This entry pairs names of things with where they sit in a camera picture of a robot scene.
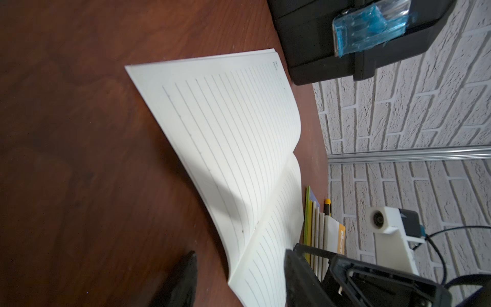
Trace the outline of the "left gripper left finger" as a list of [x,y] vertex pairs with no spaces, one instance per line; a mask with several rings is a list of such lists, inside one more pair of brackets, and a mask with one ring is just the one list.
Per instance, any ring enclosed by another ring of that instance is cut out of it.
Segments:
[[198,258],[195,251],[184,255],[148,306],[194,306],[198,285]]

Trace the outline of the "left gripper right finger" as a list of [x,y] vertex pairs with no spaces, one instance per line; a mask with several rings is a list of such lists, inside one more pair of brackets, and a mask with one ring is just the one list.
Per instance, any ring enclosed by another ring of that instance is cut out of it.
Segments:
[[336,306],[306,259],[287,249],[284,259],[287,306]]

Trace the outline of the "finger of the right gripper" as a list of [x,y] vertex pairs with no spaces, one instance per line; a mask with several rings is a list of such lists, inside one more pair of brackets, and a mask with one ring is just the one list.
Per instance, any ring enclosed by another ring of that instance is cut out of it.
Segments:
[[329,261],[325,276],[318,279],[336,306],[451,306],[449,290],[420,276],[304,244],[293,250]]

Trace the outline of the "large white lined notebook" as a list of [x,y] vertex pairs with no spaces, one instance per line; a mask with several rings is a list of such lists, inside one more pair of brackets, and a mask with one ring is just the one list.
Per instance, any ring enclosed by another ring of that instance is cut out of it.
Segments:
[[285,306],[304,225],[299,110],[273,49],[125,67],[198,190],[244,306]]

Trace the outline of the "yellow black utility knife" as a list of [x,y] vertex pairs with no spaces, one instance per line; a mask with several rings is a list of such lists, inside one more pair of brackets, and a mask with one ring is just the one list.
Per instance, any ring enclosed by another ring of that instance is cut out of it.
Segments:
[[323,212],[326,216],[332,216],[331,200],[328,198],[324,200]]

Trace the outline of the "black plastic toolbox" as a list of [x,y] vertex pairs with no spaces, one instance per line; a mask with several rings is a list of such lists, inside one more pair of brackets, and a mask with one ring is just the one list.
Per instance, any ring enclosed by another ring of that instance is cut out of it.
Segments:
[[428,51],[455,1],[269,1],[296,85],[352,76]]

